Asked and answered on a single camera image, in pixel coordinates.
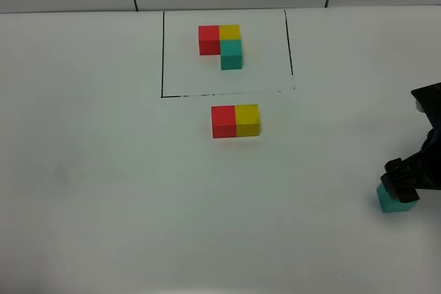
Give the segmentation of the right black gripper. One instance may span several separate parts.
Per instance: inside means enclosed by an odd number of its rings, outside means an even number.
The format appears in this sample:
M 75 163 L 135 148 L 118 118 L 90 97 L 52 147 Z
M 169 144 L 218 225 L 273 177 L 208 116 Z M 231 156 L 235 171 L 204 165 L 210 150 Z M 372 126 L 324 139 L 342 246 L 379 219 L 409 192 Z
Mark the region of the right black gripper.
M 399 176 L 402 168 L 404 176 Z M 390 160 L 384 169 L 386 173 L 381 176 L 381 182 L 387 193 L 401 203 L 418 201 L 416 189 L 440 190 L 440 130 L 428 132 L 419 152 L 404 161 Z

